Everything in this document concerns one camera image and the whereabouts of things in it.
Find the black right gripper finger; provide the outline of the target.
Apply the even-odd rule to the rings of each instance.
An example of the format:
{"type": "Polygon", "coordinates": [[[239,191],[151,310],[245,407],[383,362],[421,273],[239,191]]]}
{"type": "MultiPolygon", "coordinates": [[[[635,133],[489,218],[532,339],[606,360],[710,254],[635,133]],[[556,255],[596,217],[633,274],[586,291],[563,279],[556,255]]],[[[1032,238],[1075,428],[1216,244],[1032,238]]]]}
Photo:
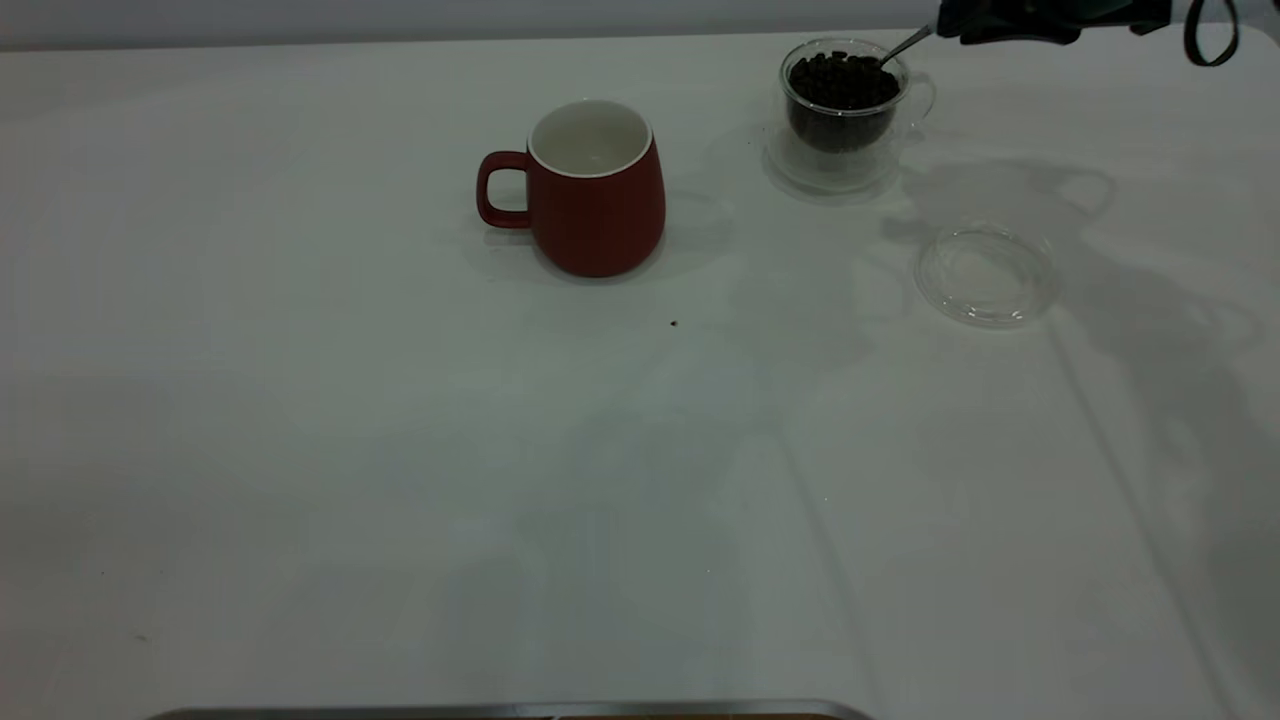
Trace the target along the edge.
{"type": "Polygon", "coordinates": [[[1078,33],[1092,27],[1158,29],[1170,1],[942,1],[940,33],[1078,33]]]}
{"type": "Polygon", "coordinates": [[[940,36],[957,38],[961,45],[1033,41],[1065,46],[1079,40],[1082,29],[1048,20],[964,20],[940,22],[940,36]]]}

